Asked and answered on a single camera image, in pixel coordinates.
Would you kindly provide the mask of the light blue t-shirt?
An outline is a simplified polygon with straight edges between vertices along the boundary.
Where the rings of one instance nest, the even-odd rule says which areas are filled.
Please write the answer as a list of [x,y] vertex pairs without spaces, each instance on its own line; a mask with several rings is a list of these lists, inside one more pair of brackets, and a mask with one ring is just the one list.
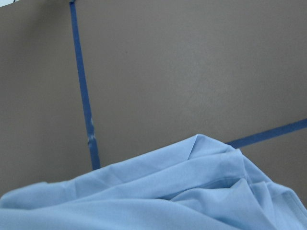
[[3,230],[304,230],[296,193],[239,149],[197,134],[0,199]]

